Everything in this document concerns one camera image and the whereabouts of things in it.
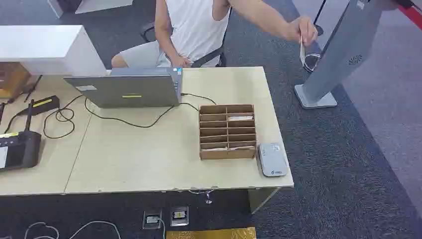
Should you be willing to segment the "person's left hand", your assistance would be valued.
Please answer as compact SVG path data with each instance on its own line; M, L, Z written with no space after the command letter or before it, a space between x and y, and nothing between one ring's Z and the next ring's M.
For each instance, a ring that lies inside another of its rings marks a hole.
M287 25L286 39L310 46L318 37L318 31L307 16L300 16Z

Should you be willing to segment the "person's right hand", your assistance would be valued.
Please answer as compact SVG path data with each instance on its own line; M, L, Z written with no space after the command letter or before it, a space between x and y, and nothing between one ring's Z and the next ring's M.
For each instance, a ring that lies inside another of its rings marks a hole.
M179 68L179 67L180 68L190 68L192 63L193 63L189 59L182 57L180 55L171 57L170 61L172 63L172 66L177 67L177 68Z

